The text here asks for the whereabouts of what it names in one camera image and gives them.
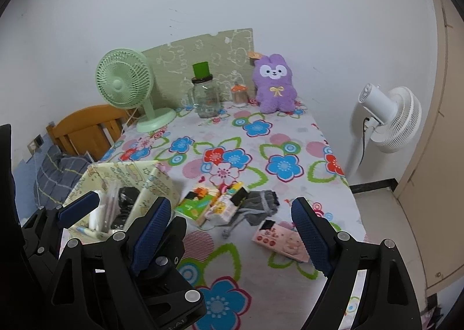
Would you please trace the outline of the pink wet wipes pack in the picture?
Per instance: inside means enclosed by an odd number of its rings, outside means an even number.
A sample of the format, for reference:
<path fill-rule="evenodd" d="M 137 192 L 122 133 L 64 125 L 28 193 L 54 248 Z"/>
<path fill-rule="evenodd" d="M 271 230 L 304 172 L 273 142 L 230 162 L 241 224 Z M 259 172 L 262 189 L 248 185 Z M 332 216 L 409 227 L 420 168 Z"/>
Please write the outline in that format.
<path fill-rule="evenodd" d="M 252 241 L 298 262 L 309 262 L 309 254 L 299 233 L 279 225 L 274 220 L 264 220 L 255 232 Z"/>

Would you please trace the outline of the black plastic bag roll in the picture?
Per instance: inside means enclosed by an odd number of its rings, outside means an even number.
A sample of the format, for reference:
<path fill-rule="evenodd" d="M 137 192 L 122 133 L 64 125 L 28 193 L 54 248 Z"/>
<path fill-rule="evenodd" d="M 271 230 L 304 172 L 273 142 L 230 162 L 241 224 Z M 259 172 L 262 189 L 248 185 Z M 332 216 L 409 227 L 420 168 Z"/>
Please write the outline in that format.
<path fill-rule="evenodd" d="M 135 205 L 135 202 L 140 194 L 140 190 L 136 187 L 122 187 L 118 191 L 118 206 L 119 213 L 112 223 L 113 229 L 123 229 L 127 218 Z"/>

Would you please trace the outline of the clear plastic zip bags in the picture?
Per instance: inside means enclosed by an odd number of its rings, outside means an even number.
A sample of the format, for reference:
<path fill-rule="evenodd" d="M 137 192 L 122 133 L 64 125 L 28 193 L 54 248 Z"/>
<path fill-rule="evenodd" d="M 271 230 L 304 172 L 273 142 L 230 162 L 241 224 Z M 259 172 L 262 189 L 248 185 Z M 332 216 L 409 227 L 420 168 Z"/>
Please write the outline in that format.
<path fill-rule="evenodd" d="M 111 224 L 116 217 L 116 213 L 119 208 L 119 189 L 120 184 L 117 181 L 111 181 L 108 184 L 108 189 L 104 193 L 103 198 L 101 199 L 101 214 L 100 214 L 100 224 L 101 231 L 108 233 L 110 230 Z"/>

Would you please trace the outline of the yellow cartoon fabric storage box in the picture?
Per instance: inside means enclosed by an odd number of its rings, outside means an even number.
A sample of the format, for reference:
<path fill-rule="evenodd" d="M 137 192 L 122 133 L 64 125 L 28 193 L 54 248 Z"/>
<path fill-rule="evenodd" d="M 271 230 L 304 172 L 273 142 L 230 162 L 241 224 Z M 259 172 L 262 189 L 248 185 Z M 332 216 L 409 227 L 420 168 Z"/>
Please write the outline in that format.
<path fill-rule="evenodd" d="M 64 204 L 69 205 L 90 191 L 100 195 L 101 204 L 68 229 L 72 237 L 84 244 L 126 231 L 136 218 L 147 214 L 157 197 L 167 198 L 171 207 L 179 203 L 174 181 L 159 161 L 89 165 Z"/>

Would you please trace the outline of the green orange tissue pack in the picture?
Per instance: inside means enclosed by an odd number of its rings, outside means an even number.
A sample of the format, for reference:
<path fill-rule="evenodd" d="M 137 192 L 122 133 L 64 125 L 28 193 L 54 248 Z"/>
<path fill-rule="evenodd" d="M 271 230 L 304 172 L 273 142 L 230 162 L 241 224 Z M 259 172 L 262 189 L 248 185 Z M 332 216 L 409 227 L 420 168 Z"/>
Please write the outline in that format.
<path fill-rule="evenodd" d="M 217 202 L 219 197 L 220 191 L 217 188 L 199 184 L 186 194 L 175 211 L 194 221 L 197 226 L 202 226 L 206 221 L 206 212 Z"/>

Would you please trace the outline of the grey drawstring pouch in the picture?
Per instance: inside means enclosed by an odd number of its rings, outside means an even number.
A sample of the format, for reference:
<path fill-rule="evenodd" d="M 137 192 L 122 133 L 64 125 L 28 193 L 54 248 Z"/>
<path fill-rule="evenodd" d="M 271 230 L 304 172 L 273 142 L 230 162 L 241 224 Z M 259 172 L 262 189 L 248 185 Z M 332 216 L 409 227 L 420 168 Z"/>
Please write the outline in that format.
<path fill-rule="evenodd" d="M 250 226 L 258 226 L 263 220 L 273 216 L 280 206 L 277 194 L 272 190 L 250 191 L 237 212 L 233 215 L 231 223 L 222 232 L 227 239 L 232 231 L 244 220 Z"/>

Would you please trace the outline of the yellow white tissue pack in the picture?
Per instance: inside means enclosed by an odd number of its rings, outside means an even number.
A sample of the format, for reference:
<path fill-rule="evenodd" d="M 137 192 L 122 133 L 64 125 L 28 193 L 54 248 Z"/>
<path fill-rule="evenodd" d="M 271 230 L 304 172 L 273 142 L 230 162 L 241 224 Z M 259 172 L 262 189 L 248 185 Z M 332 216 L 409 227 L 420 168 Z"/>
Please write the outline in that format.
<path fill-rule="evenodd" d="M 234 183 L 207 210 L 205 219 L 213 226 L 227 225 L 248 195 L 249 190 L 243 182 Z"/>

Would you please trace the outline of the floral tablecloth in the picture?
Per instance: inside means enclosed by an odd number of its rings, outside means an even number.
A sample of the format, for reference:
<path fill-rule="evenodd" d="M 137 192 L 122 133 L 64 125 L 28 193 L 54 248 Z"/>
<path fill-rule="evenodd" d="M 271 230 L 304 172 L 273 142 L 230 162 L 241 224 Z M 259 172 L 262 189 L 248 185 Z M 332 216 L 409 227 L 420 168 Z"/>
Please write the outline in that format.
<path fill-rule="evenodd" d="M 336 231 L 366 231 L 337 158 L 307 108 L 264 114 L 226 104 L 217 117 L 183 107 L 167 126 L 128 129 L 70 193 L 114 179 L 138 189 L 134 210 L 168 197 L 186 218 L 178 269 L 204 297 L 196 329 L 300 329 L 326 282 L 296 235 L 303 197 Z"/>

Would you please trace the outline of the beige door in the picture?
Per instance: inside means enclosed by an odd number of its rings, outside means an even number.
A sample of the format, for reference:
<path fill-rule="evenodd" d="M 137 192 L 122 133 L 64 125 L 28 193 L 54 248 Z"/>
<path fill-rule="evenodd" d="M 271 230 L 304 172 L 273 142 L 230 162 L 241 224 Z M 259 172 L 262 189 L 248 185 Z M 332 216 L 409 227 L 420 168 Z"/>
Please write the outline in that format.
<path fill-rule="evenodd" d="M 411 227 L 424 293 L 463 277 L 463 18 L 452 0 L 433 0 L 436 79 L 418 145 L 394 191 Z"/>

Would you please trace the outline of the white standing fan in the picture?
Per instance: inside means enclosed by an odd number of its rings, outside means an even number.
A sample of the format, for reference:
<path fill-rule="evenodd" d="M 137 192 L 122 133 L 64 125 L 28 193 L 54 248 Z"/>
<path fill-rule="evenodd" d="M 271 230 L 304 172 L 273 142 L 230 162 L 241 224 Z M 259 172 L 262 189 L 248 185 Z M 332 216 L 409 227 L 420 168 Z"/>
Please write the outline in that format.
<path fill-rule="evenodd" d="M 347 178 L 361 166 L 370 143 L 384 154 L 394 154 L 412 141 L 422 121 L 422 105 L 405 86 L 383 92 L 368 83 L 359 93 L 358 104 L 369 116 L 362 121 L 360 141 L 347 163 Z"/>

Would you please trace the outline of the glass mason jar mug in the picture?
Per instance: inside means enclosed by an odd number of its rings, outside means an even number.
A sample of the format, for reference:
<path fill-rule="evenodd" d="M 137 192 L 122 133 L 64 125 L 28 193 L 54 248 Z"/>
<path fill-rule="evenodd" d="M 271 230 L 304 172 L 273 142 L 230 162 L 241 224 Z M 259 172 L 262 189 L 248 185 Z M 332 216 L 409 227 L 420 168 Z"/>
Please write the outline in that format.
<path fill-rule="evenodd" d="M 213 118 L 219 115 L 221 102 L 213 76 L 193 78 L 192 88 L 188 91 L 190 103 L 200 118 Z"/>

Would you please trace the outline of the green desk fan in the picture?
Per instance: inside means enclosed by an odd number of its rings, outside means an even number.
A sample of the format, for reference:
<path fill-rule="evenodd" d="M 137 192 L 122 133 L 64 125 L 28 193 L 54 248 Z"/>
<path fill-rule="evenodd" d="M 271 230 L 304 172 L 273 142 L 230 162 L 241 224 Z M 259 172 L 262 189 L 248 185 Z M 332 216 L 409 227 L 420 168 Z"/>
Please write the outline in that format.
<path fill-rule="evenodd" d="M 97 64 L 97 89 L 103 99 L 122 110 L 143 108 L 136 129 L 154 132 L 172 122 L 176 113 L 170 108 L 153 105 L 155 75 L 149 60 L 141 52 L 117 48 L 106 53 Z"/>

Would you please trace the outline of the small orange lid jar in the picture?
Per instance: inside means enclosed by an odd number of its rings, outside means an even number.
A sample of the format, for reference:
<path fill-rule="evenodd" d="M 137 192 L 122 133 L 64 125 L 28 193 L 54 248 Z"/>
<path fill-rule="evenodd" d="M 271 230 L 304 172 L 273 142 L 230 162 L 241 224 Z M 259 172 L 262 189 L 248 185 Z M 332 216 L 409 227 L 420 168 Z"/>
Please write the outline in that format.
<path fill-rule="evenodd" d="M 231 88 L 231 95 L 233 104 L 236 107 L 244 107 L 249 102 L 247 87 L 244 85 L 235 84 Z"/>

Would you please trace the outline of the purple plush bunny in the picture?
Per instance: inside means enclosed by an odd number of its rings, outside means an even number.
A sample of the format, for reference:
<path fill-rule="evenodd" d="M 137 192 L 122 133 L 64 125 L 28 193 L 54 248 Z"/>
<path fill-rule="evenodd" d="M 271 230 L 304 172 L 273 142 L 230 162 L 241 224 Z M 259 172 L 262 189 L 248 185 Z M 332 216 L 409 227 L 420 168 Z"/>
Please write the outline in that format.
<path fill-rule="evenodd" d="M 293 73 L 280 54 L 255 60 L 253 83 L 261 113 L 292 113 L 296 109 L 297 92 L 292 78 Z"/>

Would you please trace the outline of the green cup on jar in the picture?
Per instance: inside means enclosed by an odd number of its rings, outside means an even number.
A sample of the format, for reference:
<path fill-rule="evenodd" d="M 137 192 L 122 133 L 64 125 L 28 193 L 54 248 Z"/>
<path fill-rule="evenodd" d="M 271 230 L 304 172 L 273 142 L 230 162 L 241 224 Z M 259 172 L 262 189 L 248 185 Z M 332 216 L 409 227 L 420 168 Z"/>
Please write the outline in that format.
<path fill-rule="evenodd" d="M 208 62 L 198 62 L 193 64 L 193 73 L 196 80 L 203 80 L 212 76 Z"/>

